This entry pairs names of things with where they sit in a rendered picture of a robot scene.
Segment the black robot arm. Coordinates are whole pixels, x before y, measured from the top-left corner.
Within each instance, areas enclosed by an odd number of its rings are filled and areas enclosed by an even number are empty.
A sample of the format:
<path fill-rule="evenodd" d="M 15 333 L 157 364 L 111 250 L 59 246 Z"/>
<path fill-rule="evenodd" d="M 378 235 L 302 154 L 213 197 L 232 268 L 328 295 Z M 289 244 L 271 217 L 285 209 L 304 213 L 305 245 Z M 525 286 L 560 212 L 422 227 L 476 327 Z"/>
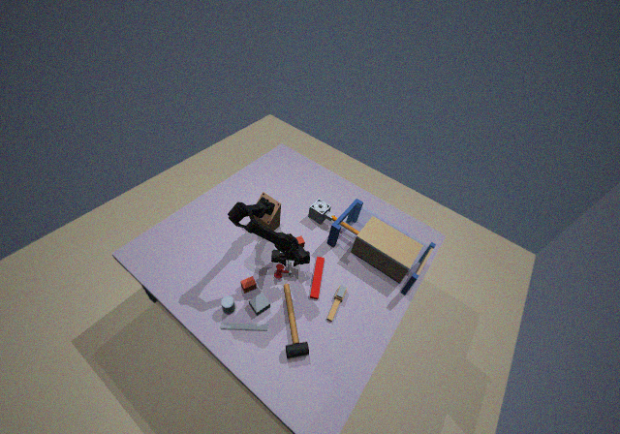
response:
<path fill-rule="evenodd" d="M 256 204 L 246 205 L 243 202 L 237 202 L 235 206 L 228 213 L 229 219 L 237 226 L 244 228 L 248 233 L 254 233 L 270 242 L 275 247 L 285 254 L 286 256 L 293 255 L 299 264 L 305 264 L 310 256 L 306 251 L 299 246 L 298 240 L 292 236 L 291 233 L 285 234 L 283 232 L 275 232 L 263 225 L 261 225 L 255 218 L 263 218 L 265 214 L 271 215 L 275 204 L 269 202 L 262 197 Z M 240 222 L 244 217 L 250 217 L 250 222 L 245 225 L 240 225 Z M 287 252 L 286 252 L 287 250 Z"/>

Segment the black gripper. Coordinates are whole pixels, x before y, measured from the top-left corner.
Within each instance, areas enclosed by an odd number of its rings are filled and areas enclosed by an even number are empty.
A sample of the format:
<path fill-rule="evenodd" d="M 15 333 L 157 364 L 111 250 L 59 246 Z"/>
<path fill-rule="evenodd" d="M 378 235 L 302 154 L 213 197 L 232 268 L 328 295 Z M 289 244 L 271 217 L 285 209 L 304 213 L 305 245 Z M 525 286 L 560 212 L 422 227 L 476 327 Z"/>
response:
<path fill-rule="evenodd" d="M 286 266 L 286 260 L 287 261 L 294 261 L 294 266 L 299 264 L 299 262 L 295 259 L 295 257 L 293 255 L 290 255 L 288 257 L 285 254 L 280 253 L 279 250 L 272 250 L 271 261 L 273 263 L 280 263 L 280 264 L 283 264 L 284 266 Z M 310 259 L 306 262 L 306 264 L 309 264 L 309 263 L 310 263 Z"/>

